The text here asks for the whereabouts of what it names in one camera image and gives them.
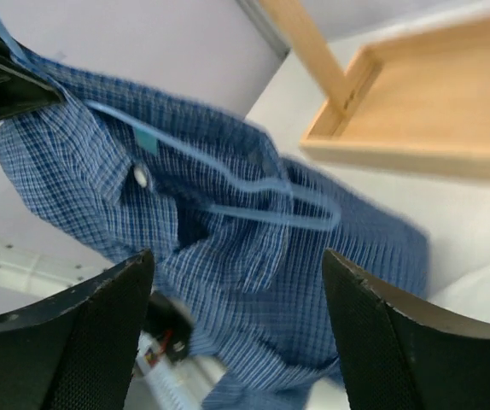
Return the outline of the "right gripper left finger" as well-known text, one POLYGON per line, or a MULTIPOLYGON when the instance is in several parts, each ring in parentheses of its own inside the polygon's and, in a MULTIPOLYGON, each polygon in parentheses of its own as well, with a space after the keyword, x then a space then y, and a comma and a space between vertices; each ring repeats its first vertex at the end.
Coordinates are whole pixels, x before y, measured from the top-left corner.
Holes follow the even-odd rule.
POLYGON ((0 314, 0 409, 123 408, 154 270, 145 250, 0 314))

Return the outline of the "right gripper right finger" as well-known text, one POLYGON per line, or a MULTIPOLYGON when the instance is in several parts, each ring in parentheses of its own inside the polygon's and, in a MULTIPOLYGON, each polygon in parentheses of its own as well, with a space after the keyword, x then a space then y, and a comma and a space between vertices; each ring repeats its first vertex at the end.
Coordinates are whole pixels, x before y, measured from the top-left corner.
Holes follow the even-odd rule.
POLYGON ((334 250, 325 295, 352 409, 490 409, 490 324, 418 298, 334 250))

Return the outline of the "blue wire hanger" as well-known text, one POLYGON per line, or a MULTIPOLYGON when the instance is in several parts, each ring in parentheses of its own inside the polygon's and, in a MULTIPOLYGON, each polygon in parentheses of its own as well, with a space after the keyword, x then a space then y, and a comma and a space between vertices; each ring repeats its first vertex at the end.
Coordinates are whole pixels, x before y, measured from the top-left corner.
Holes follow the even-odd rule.
POLYGON ((131 129, 136 146, 151 155, 158 155, 162 146, 169 147, 192 162, 198 171, 211 173, 229 196, 270 196, 289 202, 300 201, 319 211, 317 216, 300 216, 293 209, 261 210, 252 206, 202 202, 199 208, 210 213, 256 220, 263 223, 328 231, 341 218, 336 200, 289 181, 271 140, 260 130, 222 111, 150 87, 122 79, 78 70, 75 77, 83 79, 92 91, 91 98, 66 96, 58 109, 68 112, 76 108, 70 123, 87 136, 102 134, 105 120, 131 129), (210 155, 200 149, 207 142, 229 144, 243 151, 245 161, 260 167, 260 179, 243 179, 230 164, 230 152, 217 149, 210 155))

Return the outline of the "blue checked shirt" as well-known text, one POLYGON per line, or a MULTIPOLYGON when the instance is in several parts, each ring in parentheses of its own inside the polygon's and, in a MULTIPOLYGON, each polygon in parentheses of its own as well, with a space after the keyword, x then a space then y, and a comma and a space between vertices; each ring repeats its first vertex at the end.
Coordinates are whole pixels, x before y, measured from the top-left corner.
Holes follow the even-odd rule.
MULTIPOLYGON (((158 155, 133 139, 125 147, 134 167, 114 211, 115 232, 132 247, 131 255, 152 251, 155 287, 189 308, 195 318, 191 353, 215 355, 226 365, 225 375, 203 402, 206 409, 302 409, 315 382, 339 379, 321 273, 326 249, 414 295, 426 293, 429 243, 418 228, 280 156, 274 145, 291 183, 337 201, 341 221, 335 229, 211 214, 199 204, 293 209, 300 216, 319 211, 270 196, 231 197, 211 173, 194 169, 169 147, 162 146, 158 155)), ((263 176, 262 168, 245 161, 233 143, 199 147, 210 155, 227 149, 243 179, 263 176)))

